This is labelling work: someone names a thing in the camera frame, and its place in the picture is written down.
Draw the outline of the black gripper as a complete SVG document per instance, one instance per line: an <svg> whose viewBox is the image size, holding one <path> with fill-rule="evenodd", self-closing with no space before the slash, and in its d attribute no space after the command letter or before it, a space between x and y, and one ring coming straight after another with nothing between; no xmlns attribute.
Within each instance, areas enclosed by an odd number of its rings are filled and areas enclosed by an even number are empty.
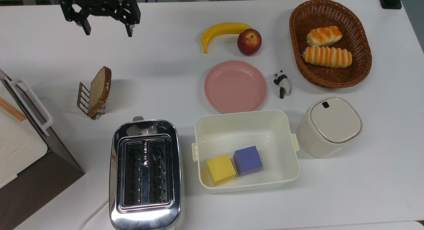
<svg viewBox="0 0 424 230"><path fill-rule="evenodd" d="M76 12L73 2L81 8ZM111 16L125 25L128 37L133 36L133 28L140 22L141 12L136 0L60 0L65 20L75 22L90 35L91 26L87 20L89 15Z"/></svg>

